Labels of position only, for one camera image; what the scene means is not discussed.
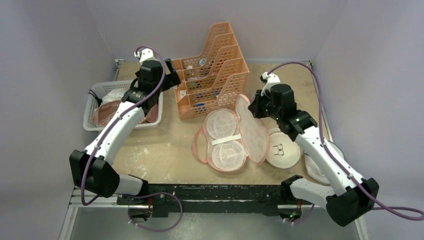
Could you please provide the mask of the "satin pink lace bra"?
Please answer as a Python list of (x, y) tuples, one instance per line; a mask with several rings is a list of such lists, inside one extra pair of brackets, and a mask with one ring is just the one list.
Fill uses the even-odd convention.
[[(105, 127), (109, 123), (109, 121), (112, 119), (112, 117), (115, 115), (120, 103), (121, 103), (120, 100), (115, 100), (115, 101), (102, 104), (93, 112), (89, 120), (91, 122), (94, 122), (95, 125), (100, 125), (102, 127)], [(144, 117), (143, 121), (141, 121), (139, 124), (147, 124), (147, 123), (155, 122), (158, 118), (158, 114), (159, 114), (159, 105), (156, 104), (150, 109), (148, 114)]]

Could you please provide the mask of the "floral mesh laundry bag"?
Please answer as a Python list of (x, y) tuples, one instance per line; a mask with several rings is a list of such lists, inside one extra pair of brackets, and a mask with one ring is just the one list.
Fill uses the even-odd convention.
[(270, 150), (270, 134), (262, 120), (248, 109), (244, 94), (236, 97), (235, 109), (220, 108), (206, 116), (192, 141), (192, 154), (219, 172), (235, 172), (247, 160), (263, 163)]

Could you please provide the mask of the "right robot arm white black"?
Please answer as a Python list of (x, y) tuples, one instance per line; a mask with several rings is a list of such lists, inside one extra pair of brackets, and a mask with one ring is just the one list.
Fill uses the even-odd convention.
[(278, 83), (257, 90), (248, 110), (255, 118), (271, 118), (278, 128), (303, 149), (324, 173), (329, 186), (294, 175), (281, 183), (280, 196), (288, 204), (296, 200), (326, 209), (330, 218), (345, 227), (374, 207), (379, 184), (355, 171), (323, 136), (314, 118), (299, 110), (294, 91), (288, 84)]

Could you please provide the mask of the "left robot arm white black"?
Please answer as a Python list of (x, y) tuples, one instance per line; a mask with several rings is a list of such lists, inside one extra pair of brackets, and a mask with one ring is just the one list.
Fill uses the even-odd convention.
[(181, 83), (172, 61), (166, 58), (164, 63), (166, 68), (159, 60), (144, 61), (103, 131), (83, 151), (71, 153), (69, 162), (75, 186), (104, 198), (129, 195), (138, 205), (148, 201), (148, 182), (118, 174), (112, 165), (131, 131), (159, 105), (161, 92)]

